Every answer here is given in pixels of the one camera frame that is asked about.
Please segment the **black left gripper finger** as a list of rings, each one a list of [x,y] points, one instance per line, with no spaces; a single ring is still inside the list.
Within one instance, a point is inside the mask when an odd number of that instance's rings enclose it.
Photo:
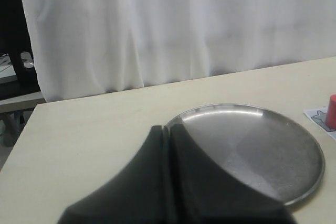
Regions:
[[[69,206],[59,223],[165,223],[163,130],[151,127],[134,158],[105,185]]]
[[[165,223],[168,206],[166,133],[151,127],[144,143],[113,181],[114,223]]]

